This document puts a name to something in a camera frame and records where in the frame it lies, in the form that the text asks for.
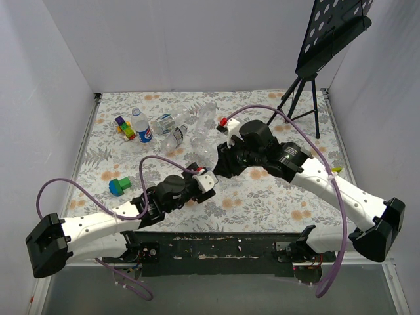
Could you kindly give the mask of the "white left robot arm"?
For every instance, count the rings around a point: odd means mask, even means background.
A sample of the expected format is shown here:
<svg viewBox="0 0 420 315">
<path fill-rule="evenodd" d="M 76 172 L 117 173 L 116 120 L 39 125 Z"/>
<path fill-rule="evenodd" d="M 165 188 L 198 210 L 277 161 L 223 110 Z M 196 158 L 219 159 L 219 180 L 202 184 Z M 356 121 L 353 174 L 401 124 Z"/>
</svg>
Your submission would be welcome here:
<svg viewBox="0 0 420 315">
<path fill-rule="evenodd" d="M 217 183 L 212 170 L 193 163 L 181 175 L 169 175 L 113 209 L 80 217 L 61 218 L 58 213 L 41 217 L 26 237 L 34 277 L 52 276 L 78 260 L 120 257 L 127 263 L 135 261 L 140 253 L 137 243 L 123 240 L 111 246 L 105 239 L 155 225 L 190 200 L 202 203 L 215 195 Z"/>
</svg>

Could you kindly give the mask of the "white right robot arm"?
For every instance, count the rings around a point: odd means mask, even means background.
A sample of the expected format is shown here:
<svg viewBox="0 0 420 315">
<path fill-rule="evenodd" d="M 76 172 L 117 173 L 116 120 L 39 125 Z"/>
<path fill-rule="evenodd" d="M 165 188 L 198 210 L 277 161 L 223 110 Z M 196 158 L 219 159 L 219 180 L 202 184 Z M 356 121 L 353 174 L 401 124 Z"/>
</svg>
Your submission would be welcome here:
<svg viewBox="0 0 420 315">
<path fill-rule="evenodd" d="M 269 175 L 317 195 L 334 208 L 343 202 L 346 217 L 356 226 L 351 233 L 307 226 L 295 241 L 281 249 L 284 259 L 311 261 L 319 254 L 339 251 L 345 243 L 348 250 L 371 261 L 385 260 L 402 229 L 404 202 L 398 198 L 385 201 L 330 175 L 308 150 L 294 142 L 278 142 L 262 121 L 240 123 L 224 118 L 217 129 L 227 140 L 217 147 L 216 175 L 229 179 L 248 167 L 262 167 Z"/>
</svg>

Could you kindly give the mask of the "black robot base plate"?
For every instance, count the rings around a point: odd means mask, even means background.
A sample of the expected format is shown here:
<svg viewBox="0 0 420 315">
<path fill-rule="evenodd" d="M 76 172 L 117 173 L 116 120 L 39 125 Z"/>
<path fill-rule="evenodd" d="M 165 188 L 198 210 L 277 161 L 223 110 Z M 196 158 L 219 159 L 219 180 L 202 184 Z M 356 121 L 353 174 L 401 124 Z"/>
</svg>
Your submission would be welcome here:
<svg viewBox="0 0 420 315">
<path fill-rule="evenodd" d="M 144 277 L 184 275 L 268 274 L 293 277 L 294 266 L 308 266 L 319 279 L 321 264 L 332 263 L 336 254 L 327 251 L 298 254 L 298 233 L 245 232 L 124 232 L 121 254 L 106 257 L 107 263 L 138 264 Z"/>
</svg>

